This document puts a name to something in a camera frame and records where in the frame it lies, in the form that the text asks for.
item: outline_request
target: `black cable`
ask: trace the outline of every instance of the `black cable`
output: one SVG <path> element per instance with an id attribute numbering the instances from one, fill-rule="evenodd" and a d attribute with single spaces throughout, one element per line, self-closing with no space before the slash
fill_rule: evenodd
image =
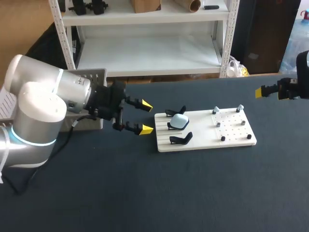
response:
<path id="1" fill-rule="evenodd" d="M 36 169 L 33 171 L 33 173 L 31 174 L 31 176 L 27 179 L 27 181 L 26 181 L 26 183 L 25 183 L 25 186 L 24 186 L 24 188 L 23 188 L 22 190 L 18 190 L 18 189 L 16 188 L 16 186 L 13 184 L 13 182 L 12 182 L 7 176 L 5 176 L 5 175 L 2 174 L 3 180 L 5 180 L 5 181 L 8 183 L 8 185 L 11 187 L 11 189 L 14 191 L 15 194 L 17 194 L 17 195 L 22 195 L 22 194 L 24 194 L 24 193 L 27 191 L 27 189 L 28 189 L 28 187 L 29 187 L 31 181 L 34 179 L 34 177 L 36 176 L 36 174 L 38 173 L 38 171 L 41 170 L 43 167 L 47 166 L 47 164 L 49 164 L 49 162 L 50 162 L 53 158 L 55 158 L 56 155 L 58 155 L 58 154 L 60 153 L 60 151 L 62 151 L 62 150 L 66 147 L 66 145 L 67 145 L 67 144 L 69 143 L 69 141 L 70 141 L 70 138 L 72 137 L 73 130 L 74 130 L 75 126 L 77 125 L 77 123 L 78 123 L 79 121 L 83 120 L 83 119 L 86 119 L 86 118 L 92 119 L 92 120 L 94 120 L 94 121 L 97 119 L 96 117 L 91 116 L 91 115 L 84 115 L 84 116 L 79 117 L 77 120 L 75 120 L 75 122 L 72 124 L 72 126 L 71 126 L 71 128 L 70 128 L 70 130 L 69 130 L 69 133 L 68 133 L 68 136 L 67 136 L 67 139 L 65 140 L 65 142 L 64 142 L 55 152 L 52 152 L 52 154 L 49 156 L 49 159 L 46 161 L 45 164 L 43 164 L 42 166 L 36 168 Z"/>

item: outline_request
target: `white shelf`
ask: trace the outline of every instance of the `white shelf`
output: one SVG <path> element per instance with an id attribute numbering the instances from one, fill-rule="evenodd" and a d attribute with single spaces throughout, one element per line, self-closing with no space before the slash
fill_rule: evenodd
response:
<path id="1" fill-rule="evenodd" d="M 78 69 L 108 76 L 219 73 L 210 35 L 86 39 Z"/>
<path id="2" fill-rule="evenodd" d="M 104 14 L 94 15 L 87 11 L 86 15 L 78 16 L 73 11 L 67 11 L 63 16 L 65 26 L 90 25 L 127 25 L 150 23 L 179 23 L 227 20 L 229 11 L 224 0 L 207 0 L 207 5 L 219 5 L 218 10 L 200 8 L 196 13 L 189 13 L 173 0 L 162 0 L 161 11 L 134 13 L 130 0 L 106 0 L 109 7 Z"/>

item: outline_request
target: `wooden floor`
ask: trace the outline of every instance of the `wooden floor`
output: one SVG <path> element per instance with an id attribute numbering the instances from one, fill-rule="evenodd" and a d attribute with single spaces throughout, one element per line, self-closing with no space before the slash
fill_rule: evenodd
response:
<path id="1" fill-rule="evenodd" d="M 0 0 L 0 85 L 10 60 L 25 54 L 53 22 L 48 0 Z"/>

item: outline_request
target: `black tablecloth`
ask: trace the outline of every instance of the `black tablecloth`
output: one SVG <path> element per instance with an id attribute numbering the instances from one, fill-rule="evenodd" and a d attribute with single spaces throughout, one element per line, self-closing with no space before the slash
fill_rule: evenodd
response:
<path id="1" fill-rule="evenodd" d="M 183 105 L 243 104 L 257 145 L 159 153 L 155 132 L 120 133 L 110 122 L 75 132 L 23 196 L 0 186 L 0 231 L 308 231 L 309 101 L 254 98 L 255 89 L 279 78 L 128 85 L 127 93 L 154 107 L 126 106 L 131 122 L 154 126 L 155 113 Z M 5 172 L 16 183 L 29 174 Z"/>

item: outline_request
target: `metal shelf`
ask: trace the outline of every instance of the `metal shelf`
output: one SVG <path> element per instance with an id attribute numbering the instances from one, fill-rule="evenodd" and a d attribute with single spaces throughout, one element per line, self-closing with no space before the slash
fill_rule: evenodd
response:
<path id="1" fill-rule="evenodd" d="M 226 77 L 240 0 L 207 0 L 218 10 L 188 13 L 173 0 L 162 10 L 135 14 L 129 0 L 106 0 L 106 13 L 62 17 L 49 0 L 68 69 L 75 69 L 71 26 L 83 49 L 79 69 L 106 68 L 108 76 L 220 73 Z"/>
<path id="2" fill-rule="evenodd" d="M 73 11 L 67 11 L 63 16 L 65 26 L 90 25 L 127 25 L 151 23 L 179 23 L 227 20 L 229 11 L 224 0 L 208 0 L 208 5 L 219 5 L 218 10 L 200 10 L 189 13 L 173 0 L 162 0 L 160 11 L 136 14 L 129 0 L 110 1 L 110 6 L 104 14 L 94 15 L 87 11 L 86 15 L 78 16 Z"/>

